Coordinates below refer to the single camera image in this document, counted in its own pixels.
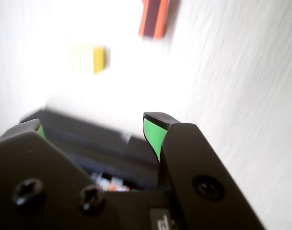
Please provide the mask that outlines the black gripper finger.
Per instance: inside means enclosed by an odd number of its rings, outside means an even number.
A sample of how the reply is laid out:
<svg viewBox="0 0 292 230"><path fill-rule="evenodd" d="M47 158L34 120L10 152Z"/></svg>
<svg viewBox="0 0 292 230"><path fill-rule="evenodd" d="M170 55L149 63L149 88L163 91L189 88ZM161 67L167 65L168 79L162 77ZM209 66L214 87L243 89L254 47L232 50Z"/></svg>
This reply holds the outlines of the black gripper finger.
<svg viewBox="0 0 292 230"><path fill-rule="evenodd" d="M0 137L0 230L102 230L99 192L40 133L37 119Z"/></svg>

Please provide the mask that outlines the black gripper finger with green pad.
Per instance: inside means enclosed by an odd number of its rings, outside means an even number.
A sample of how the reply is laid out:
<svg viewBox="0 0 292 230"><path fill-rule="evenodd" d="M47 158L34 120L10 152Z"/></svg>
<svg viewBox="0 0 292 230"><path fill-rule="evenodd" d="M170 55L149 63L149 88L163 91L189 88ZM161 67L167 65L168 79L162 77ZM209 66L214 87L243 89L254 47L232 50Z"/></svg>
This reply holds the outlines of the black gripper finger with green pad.
<svg viewBox="0 0 292 230"><path fill-rule="evenodd" d="M145 112L143 132L170 186L181 227L261 230L263 225L201 130L161 112Z"/></svg>

